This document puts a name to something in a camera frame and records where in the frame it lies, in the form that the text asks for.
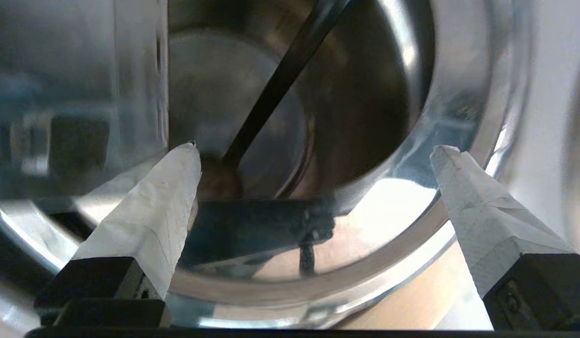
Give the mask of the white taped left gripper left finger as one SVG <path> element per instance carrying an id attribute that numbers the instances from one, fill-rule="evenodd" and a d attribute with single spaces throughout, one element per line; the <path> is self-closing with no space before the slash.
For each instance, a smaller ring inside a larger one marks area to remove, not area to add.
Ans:
<path id="1" fill-rule="evenodd" d="M 43 327 L 164 328 L 164 298 L 185 246 L 202 174 L 196 144 L 168 152 L 39 294 Z"/>

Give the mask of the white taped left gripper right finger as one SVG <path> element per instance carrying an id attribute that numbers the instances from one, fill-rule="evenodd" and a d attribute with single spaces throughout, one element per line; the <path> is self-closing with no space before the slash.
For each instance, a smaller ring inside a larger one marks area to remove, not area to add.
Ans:
<path id="1" fill-rule="evenodd" d="M 477 293 L 496 331 L 580 331 L 580 254 L 468 153 L 431 165 Z"/>

